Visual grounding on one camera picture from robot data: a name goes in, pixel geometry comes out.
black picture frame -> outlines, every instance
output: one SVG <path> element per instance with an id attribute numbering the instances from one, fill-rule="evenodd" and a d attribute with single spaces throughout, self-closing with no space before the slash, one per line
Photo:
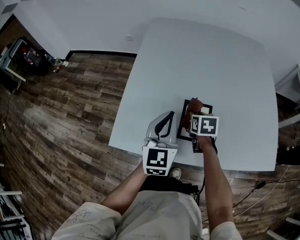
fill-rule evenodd
<path id="1" fill-rule="evenodd" d="M 184 118 L 184 116 L 185 116 L 185 114 L 186 114 L 187 106 L 188 106 L 189 102 L 190 102 L 189 99 L 185 99 L 185 100 L 184 100 L 184 103 L 183 103 L 183 109 L 182 109 L 182 114 L 181 114 L 181 118 L 180 118 L 180 123 L 179 123 L 178 131 L 177 131 L 177 133 L 176 133 L 176 137 L 177 137 L 178 139 L 181 139 L 181 140 L 184 140 L 184 141 L 192 142 L 192 138 L 186 137 L 186 136 L 182 136 L 182 135 L 181 135 L 181 131 L 182 131 L 181 122 L 182 122 L 182 119 Z M 209 114 L 212 114 L 213 106 L 208 105 L 208 104 L 203 104 L 203 106 L 204 106 L 205 108 L 209 108 Z"/>

leg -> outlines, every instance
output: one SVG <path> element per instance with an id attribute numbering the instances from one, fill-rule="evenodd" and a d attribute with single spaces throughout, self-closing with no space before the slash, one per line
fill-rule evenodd
<path id="1" fill-rule="evenodd" d="M 300 226 L 300 221 L 299 221 L 299 220 L 296 220 L 296 219 L 293 219 L 293 218 L 289 218 L 289 217 L 285 218 L 285 220 L 286 220 L 287 222 L 290 222 L 290 223 L 292 223 L 292 224 L 295 224 L 295 225 Z"/>
<path id="2" fill-rule="evenodd" d="M 271 231 L 271 230 L 268 230 L 266 233 L 267 233 L 269 236 L 271 236 L 271 237 L 273 237 L 274 239 L 276 239 L 276 240 L 287 240 L 287 239 L 283 238 L 281 235 L 278 235 L 278 234 L 276 234 L 275 232 L 273 232 L 273 231 Z"/>
<path id="3" fill-rule="evenodd" d="M 0 196 L 22 195 L 22 191 L 0 191 Z"/>
<path id="4" fill-rule="evenodd" d="M 26 79 L 24 79 L 21 75 L 17 74 L 16 72 L 11 70 L 10 68 L 6 67 L 5 70 L 9 71 L 12 75 L 16 76 L 17 78 L 21 79 L 22 81 L 24 81 L 24 82 L 26 81 Z"/>
<path id="5" fill-rule="evenodd" d="M 117 211 L 121 215 L 126 212 L 136 198 L 141 186 L 145 182 L 143 163 L 117 186 L 102 202 L 102 205 Z"/>
<path id="6" fill-rule="evenodd" d="M 190 183 L 182 183 L 179 180 L 180 176 L 181 170 L 177 167 L 173 168 L 170 171 L 168 177 L 150 175 L 146 178 L 139 191 L 171 191 L 180 192 L 186 195 L 190 195 L 198 191 L 198 186 L 192 185 Z"/>
<path id="7" fill-rule="evenodd" d="M 18 82 L 12 80 L 2 69 L 0 69 L 0 83 L 11 93 L 18 87 Z"/>
<path id="8" fill-rule="evenodd" d="M 9 216 L 9 217 L 3 217 L 4 221 L 12 221 L 12 220 L 17 220 L 17 219 L 22 219 L 25 216 L 23 214 L 16 215 L 16 216 Z"/>
<path id="9" fill-rule="evenodd" d="M 289 126 L 289 125 L 292 125 L 296 122 L 299 122 L 300 121 L 300 114 L 297 114 L 293 117 L 290 117 L 286 120 L 283 120 L 281 122 L 279 122 L 279 129 L 282 128 L 282 127 L 285 127 L 285 126 Z"/>

forearm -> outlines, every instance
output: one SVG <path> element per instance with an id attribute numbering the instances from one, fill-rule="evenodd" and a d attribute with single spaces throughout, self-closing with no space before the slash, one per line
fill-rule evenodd
<path id="1" fill-rule="evenodd" d="M 205 200 L 210 231 L 233 221 L 232 191 L 212 145 L 203 147 Z"/>
<path id="2" fill-rule="evenodd" d="M 136 198 L 146 177 L 143 163 L 141 162 L 139 166 L 104 199 L 102 205 L 117 211 L 121 215 L 124 214 Z"/>

